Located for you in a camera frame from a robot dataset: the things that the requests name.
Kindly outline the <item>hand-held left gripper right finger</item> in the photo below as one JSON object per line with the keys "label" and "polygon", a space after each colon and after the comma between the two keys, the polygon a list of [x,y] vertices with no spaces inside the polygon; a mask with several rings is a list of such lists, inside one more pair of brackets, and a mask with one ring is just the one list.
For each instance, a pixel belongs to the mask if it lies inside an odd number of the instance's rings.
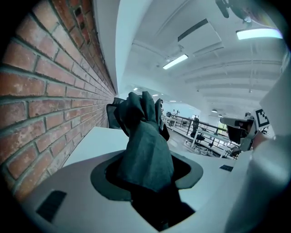
{"label": "hand-held left gripper right finger", "polygon": [[195,213],[166,230],[167,233],[226,233],[231,209],[244,182],[250,154],[242,153],[237,160],[206,157],[190,152],[183,156],[203,168],[202,178],[179,195]]}

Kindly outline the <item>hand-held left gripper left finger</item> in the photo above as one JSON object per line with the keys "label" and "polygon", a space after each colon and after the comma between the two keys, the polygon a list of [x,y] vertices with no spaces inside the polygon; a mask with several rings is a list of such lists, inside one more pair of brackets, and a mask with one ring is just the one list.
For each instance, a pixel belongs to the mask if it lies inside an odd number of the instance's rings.
{"label": "hand-held left gripper left finger", "polygon": [[122,151],[68,165],[23,201],[30,219],[45,233],[154,233],[131,205],[130,192],[106,179]]}

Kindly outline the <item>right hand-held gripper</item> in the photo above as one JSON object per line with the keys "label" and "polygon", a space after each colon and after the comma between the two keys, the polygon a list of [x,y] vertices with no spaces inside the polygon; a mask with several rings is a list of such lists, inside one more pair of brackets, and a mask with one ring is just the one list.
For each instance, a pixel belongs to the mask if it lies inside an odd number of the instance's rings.
{"label": "right hand-held gripper", "polygon": [[246,112],[244,118],[221,117],[230,141],[242,151],[256,149],[270,140],[262,130],[271,126],[275,137],[291,134],[291,74],[283,72],[260,102],[260,108]]}

